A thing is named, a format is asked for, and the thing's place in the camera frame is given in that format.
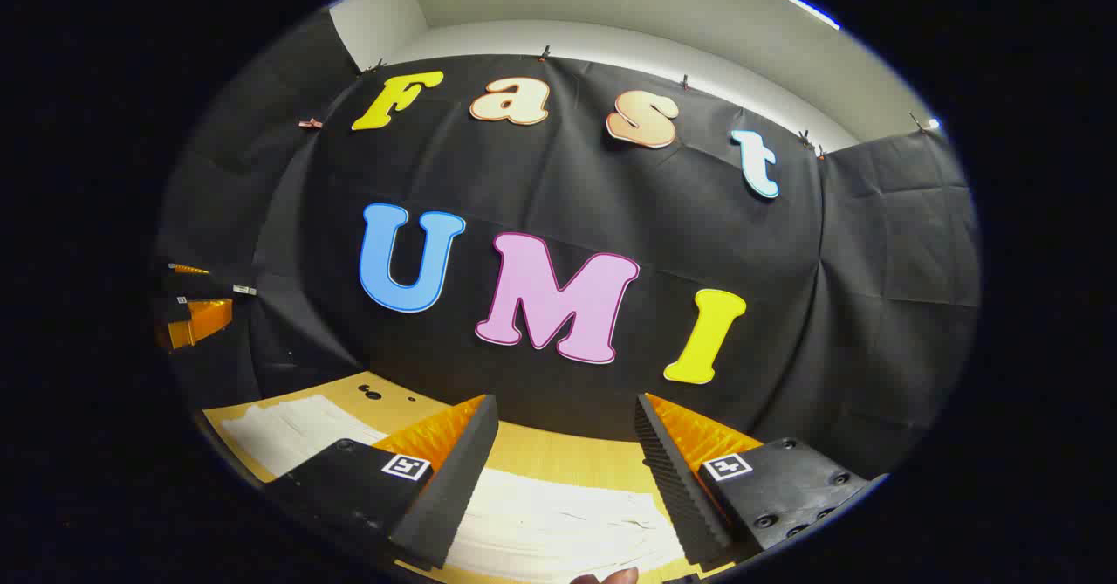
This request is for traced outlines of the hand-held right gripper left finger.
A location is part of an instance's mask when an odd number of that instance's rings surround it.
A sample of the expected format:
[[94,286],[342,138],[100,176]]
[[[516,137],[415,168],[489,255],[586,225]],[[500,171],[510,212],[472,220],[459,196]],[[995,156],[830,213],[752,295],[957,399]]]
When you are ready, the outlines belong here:
[[374,446],[338,438],[265,484],[264,496],[375,564],[442,568],[497,428],[496,398],[479,395]]

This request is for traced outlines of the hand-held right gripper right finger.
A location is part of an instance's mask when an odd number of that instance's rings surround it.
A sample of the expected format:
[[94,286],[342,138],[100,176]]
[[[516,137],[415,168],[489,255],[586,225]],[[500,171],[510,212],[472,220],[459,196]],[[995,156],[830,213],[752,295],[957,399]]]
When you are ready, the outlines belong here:
[[682,556],[701,568],[805,535],[873,487],[802,438],[762,443],[649,393],[634,401],[634,433]]

